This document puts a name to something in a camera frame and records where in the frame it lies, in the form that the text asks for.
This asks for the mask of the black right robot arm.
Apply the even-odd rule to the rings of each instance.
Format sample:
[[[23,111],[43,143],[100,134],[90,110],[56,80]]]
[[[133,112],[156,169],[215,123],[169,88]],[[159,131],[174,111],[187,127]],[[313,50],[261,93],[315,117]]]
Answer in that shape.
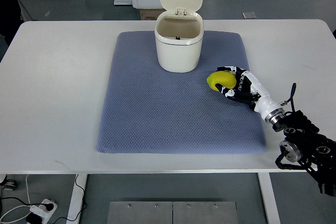
[[[275,164],[280,169],[305,170],[318,183],[320,193],[335,196],[335,141],[319,133],[300,110],[295,110],[293,96],[281,106],[291,103],[291,111],[280,112],[272,120],[276,132],[283,131],[285,139],[279,143],[280,155]]]

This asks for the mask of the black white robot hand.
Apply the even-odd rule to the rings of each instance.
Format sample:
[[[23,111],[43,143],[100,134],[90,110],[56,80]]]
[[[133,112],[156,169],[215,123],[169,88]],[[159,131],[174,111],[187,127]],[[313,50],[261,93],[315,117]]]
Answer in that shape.
[[[236,79],[233,88],[216,82],[215,87],[226,98],[248,104],[266,123],[275,124],[285,117],[282,106],[271,98],[270,93],[250,71],[237,66],[218,67],[216,71],[229,72]]]

